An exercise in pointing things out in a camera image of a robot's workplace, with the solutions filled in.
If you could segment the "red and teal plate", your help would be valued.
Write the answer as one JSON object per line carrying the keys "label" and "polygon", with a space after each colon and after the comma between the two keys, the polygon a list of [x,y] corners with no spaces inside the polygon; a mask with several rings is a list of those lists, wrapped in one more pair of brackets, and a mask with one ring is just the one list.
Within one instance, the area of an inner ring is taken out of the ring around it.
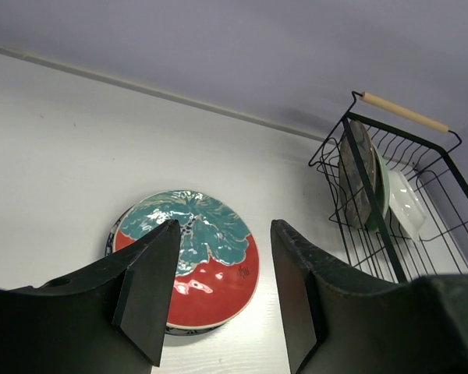
{"label": "red and teal plate", "polygon": [[254,236],[222,201],[202,192],[168,190],[122,215],[113,253],[167,220],[179,222],[181,240],[166,326],[219,328],[254,296],[260,269]]}

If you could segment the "white bowl plate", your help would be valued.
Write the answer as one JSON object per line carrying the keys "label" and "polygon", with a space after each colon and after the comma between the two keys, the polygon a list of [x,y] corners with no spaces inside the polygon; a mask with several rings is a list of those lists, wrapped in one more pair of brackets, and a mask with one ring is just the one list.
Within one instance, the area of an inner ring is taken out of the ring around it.
{"label": "white bowl plate", "polygon": [[403,230],[415,242],[427,219],[423,205],[401,171],[388,171],[390,184],[389,207]]}

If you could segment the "blue floral plate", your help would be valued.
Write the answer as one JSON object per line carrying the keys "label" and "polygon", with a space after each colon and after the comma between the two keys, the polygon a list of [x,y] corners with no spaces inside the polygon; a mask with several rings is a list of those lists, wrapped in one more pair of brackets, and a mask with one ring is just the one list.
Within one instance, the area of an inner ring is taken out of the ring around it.
{"label": "blue floral plate", "polygon": [[[105,255],[109,256],[113,253],[113,243],[115,241],[115,235],[118,229],[119,224],[122,221],[122,216],[119,217],[119,219],[113,224],[112,229],[110,230],[106,243],[105,243]],[[196,335],[201,335],[204,333],[209,333],[213,330],[218,329],[217,326],[215,327],[209,327],[209,328],[204,328],[204,329],[180,329],[180,328],[175,328],[175,327],[169,327],[167,326],[165,329],[165,333],[168,335],[172,336],[196,336]]]}

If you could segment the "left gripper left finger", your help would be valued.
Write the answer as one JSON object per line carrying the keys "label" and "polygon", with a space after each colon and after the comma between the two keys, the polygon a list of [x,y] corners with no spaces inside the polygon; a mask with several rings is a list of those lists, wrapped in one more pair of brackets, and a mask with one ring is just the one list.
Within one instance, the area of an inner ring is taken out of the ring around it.
{"label": "left gripper left finger", "polygon": [[161,362],[179,257],[168,220],[34,288],[0,289],[0,373],[149,373]]}

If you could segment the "black wire dish rack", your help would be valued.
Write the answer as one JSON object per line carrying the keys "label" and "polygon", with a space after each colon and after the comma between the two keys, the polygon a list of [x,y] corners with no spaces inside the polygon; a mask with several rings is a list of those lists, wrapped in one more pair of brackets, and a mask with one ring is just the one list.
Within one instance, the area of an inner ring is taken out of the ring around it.
{"label": "black wire dish rack", "polygon": [[[360,160],[349,127],[361,122],[389,170],[401,171],[423,205],[427,219],[415,242],[388,208],[381,217],[378,202]],[[349,107],[309,160],[328,187],[324,248],[350,266],[386,281],[411,281],[424,275],[468,274],[468,182],[452,159],[460,136],[443,125],[451,140],[443,147],[428,139],[356,113]],[[349,225],[339,195],[339,147],[346,133],[359,168],[371,213],[363,228]]]}

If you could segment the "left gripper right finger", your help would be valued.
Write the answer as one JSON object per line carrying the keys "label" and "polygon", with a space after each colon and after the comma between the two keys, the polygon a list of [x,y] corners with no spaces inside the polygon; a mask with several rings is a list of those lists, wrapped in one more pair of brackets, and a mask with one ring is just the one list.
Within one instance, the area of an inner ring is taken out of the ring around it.
{"label": "left gripper right finger", "polygon": [[293,373],[468,373],[468,275],[392,283],[271,223]]}

